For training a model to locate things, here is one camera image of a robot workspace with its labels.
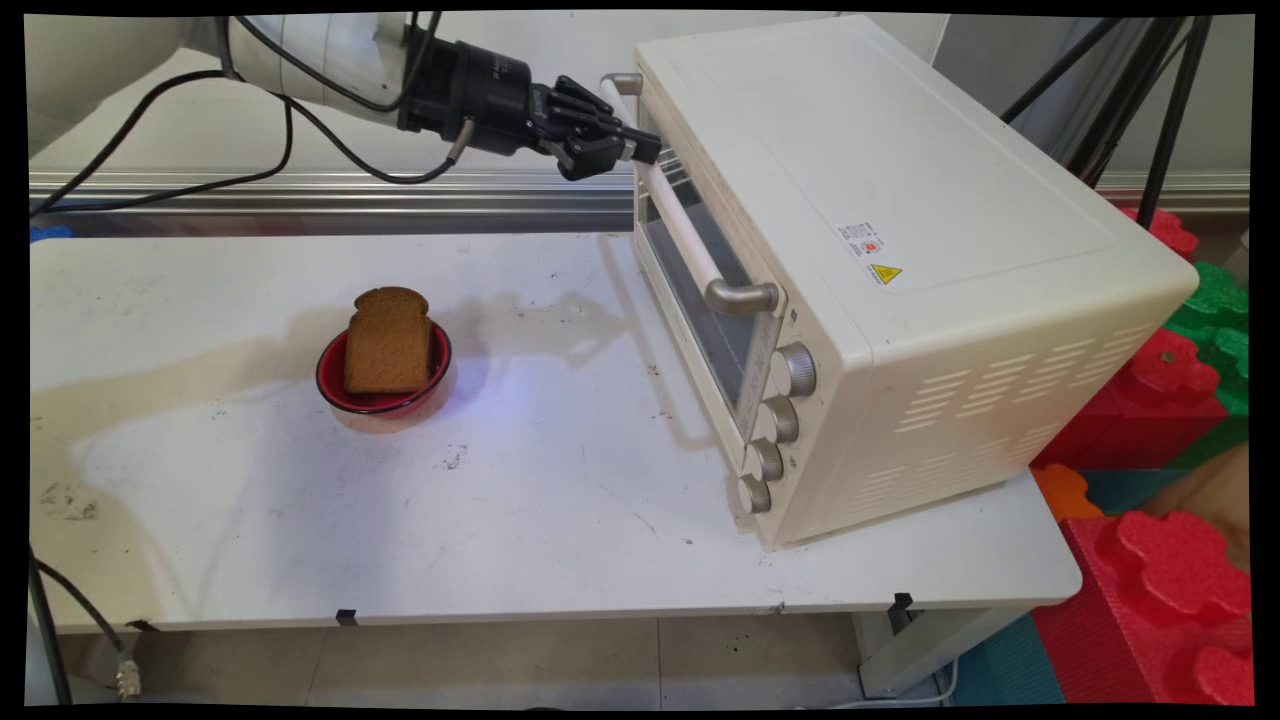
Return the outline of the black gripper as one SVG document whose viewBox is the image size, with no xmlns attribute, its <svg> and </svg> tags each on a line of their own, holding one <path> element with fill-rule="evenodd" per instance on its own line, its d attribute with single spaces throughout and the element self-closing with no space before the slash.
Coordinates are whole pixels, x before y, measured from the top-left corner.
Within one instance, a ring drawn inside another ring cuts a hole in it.
<svg viewBox="0 0 1280 720">
<path fill-rule="evenodd" d="M 457 158 L 466 149 L 502 156 L 529 149 L 556 158 L 567 181 L 604 174 L 620 161 L 657 161 L 660 136 L 630 128 L 568 76 L 541 85 L 524 61 L 466 42 L 454 50 Z"/>
</svg>

